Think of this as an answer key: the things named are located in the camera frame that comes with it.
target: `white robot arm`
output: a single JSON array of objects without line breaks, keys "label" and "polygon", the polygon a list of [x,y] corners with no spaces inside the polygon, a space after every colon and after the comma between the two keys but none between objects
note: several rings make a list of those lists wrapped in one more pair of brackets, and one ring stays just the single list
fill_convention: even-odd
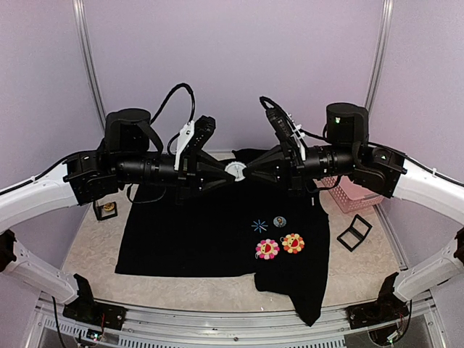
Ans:
[{"label": "white robot arm", "polygon": [[[384,196],[418,203],[464,225],[464,187],[460,184],[424,170],[409,157],[385,146],[367,147],[367,136],[362,150],[356,132],[347,141],[353,143],[352,147],[333,140],[334,133],[336,138],[347,139],[346,134],[337,133],[338,127],[341,132],[356,129],[353,124],[343,128],[352,122],[353,115],[357,116],[356,108],[337,104],[331,110],[335,110],[336,117],[328,116],[328,136],[324,138],[332,145],[309,148],[302,136],[295,138],[293,121],[280,107],[266,107],[281,144],[248,163],[243,175],[297,193],[305,190],[307,180],[348,175],[355,183]],[[175,186],[178,198],[188,199],[236,180],[225,171],[225,164],[201,150],[214,131],[214,119],[201,117],[184,126],[175,157],[147,151],[146,126],[138,124],[146,119],[138,109],[110,114],[104,142],[96,151],[71,155],[46,173],[0,191],[0,272],[52,295],[66,304],[65,315],[76,320],[98,323],[106,308],[95,303],[86,279],[64,273],[30,253],[15,239],[12,226],[52,210],[88,204],[117,192],[127,183]],[[401,307],[415,295],[460,273],[464,273],[464,233],[421,264],[387,277],[377,301],[368,305],[388,302],[388,307]],[[351,317],[356,317],[351,320],[352,327],[373,323],[359,316],[357,310],[359,306],[351,311]],[[113,306],[111,311],[123,313],[121,307]],[[391,319],[385,315],[378,320]],[[116,320],[113,328],[120,328],[122,320]]]}]

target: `metal rod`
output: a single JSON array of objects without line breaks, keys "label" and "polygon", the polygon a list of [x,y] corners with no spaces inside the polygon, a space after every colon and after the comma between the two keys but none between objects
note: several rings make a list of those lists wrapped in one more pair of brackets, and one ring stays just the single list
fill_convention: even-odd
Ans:
[{"label": "metal rod", "polygon": [[394,0],[384,0],[380,31],[378,33],[376,57],[374,59],[374,66],[370,77],[368,95],[365,100],[365,108],[369,111],[372,110],[374,104],[382,67],[384,65],[386,44],[388,42],[390,26],[392,23],[393,1]]},{"label": "metal rod", "polygon": [[106,112],[104,111],[102,95],[100,94],[100,88],[95,73],[94,61],[92,59],[90,39],[88,37],[86,11],[84,8],[83,0],[72,0],[72,2],[74,5],[74,17],[78,29],[80,49],[82,51],[84,64],[86,66],[88,83],[90,85],[92,96],[94,98],[95,108],[99,116],[99,123],[101,129],[104,131],[104,126],[106,123]]}]

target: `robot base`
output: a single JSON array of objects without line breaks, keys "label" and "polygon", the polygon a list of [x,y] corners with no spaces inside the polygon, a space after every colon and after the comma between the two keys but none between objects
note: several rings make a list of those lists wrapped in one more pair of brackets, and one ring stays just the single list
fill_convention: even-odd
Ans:
[{"label": "robot base", "polygon": [[356,304],[347,308],[351,329],[373,326],[406,317],[409,310],[405,302],[393,295],[393,284],[398,273],[385,278],[376,301]]},{"label": "robot base", "polygon": [[95,301],[87,279],[78,274],[75,274],[74,278],[79,284],[79,297],[65,305],[63,316],[98,327],[121,330],[126,309]]}]

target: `lavender wall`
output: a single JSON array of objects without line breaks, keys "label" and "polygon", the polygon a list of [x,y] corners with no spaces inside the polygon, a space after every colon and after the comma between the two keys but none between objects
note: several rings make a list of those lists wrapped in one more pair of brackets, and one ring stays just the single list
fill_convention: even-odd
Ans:
[{"label": "lavender wall", "polygon": [[[464,181],[464,2],[396,1],[371,138]],[[384,203],[410,265],[462,226],[412,203]],[[464,339],[464,277],[433,289],[451,347]]]},{"label": "lavender wall", "polygon": [[[331,102],[363,104],[382,1],[87,1],[91,47],[107,112],[155,112],[178,82],[197,117],[216,118],[207,149],[276,143],[258,102],[267,95],[320,133]],[[155,126],[165,144],[189,115],[175,95]]]},{"label": "lavender wall", "polygon": [[[71,1],[3,1],[0,11],[0,187],[60,157],[98,146]],[[52,212],[13,228],[39,257],[60,266],[84,209]],[[0,275],[0,347],[19,347],[38,298]]]}]

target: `table surface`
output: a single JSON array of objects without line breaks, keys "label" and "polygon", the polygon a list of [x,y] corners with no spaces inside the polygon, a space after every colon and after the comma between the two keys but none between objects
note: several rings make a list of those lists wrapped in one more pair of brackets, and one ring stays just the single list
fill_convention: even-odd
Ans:
[{"label": "table surface", "polygon": [[[253,275],[232,278],[166,278],[115,273],[131,203],[125,192],[106,196],[118,216],[97,221],[89,209],[71,246],[64,269],[90,282],[97,299],[173,310],[260,312],[293,310],[286,295],[258,292]],[[375,299],[385,277],[398,271],[389,240],[372,207],[344,214],[327,191],[320,201],[331,229],[329,276],[323,307]],[[336,237],[360,214],[372,226],[366,240],[349,252]]]}]

